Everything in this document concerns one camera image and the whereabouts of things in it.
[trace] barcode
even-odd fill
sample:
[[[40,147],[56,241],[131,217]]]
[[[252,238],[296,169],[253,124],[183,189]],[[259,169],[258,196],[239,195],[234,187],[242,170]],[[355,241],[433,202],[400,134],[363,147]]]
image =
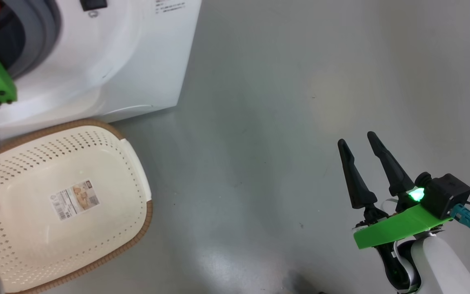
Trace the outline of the barcode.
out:
[[[90,200],[90,203],[92,203],[93,205],[99,204],[99,200],[97,200],[96,196],[89,197],[88,199]]]
[[[58,213],[59,218],[60,218],[61,220],[64,220],[64,219],[67,218],[67,215],[66,215],[65,212],[63,211],[63,208],[60,206],[60,203],[59,203],[59,202],[54,203],[54,207],[55,207],[55,211]]]

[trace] green light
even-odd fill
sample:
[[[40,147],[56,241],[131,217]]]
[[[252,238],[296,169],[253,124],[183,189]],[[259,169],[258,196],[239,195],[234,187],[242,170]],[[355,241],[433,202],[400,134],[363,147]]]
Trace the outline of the green light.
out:
[[[423,193],[423,188],[416,188],[408,192],[409,196],[416,202],[420,202],[425,194]]]

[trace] washing machine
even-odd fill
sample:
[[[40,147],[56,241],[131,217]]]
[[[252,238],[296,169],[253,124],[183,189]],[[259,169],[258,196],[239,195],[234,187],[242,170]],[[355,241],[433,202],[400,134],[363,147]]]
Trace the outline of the washing machine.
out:
[[[201,0],[3,0],[0,62],[17,102],[0,138],[175,106]]]

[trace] laundry basket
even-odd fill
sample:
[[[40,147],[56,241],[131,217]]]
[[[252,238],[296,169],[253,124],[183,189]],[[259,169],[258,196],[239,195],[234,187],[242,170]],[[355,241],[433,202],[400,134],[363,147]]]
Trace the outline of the laundry basket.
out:
[[[84,119],[0,148],[0,277],[34,294],[93,270],[136,244],[151,192],[129,142]]]

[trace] floor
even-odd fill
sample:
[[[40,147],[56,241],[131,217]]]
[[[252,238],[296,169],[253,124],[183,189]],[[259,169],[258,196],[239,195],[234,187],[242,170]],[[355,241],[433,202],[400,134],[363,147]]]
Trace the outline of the floor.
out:
[[[179,105],[114,123],[153,191],[138,245],[48,294],[394,293],[358,250],[336,142],[388,183],[470,184],[470,2],[204,0]],[[441,233],[470,270],[470,231]]]

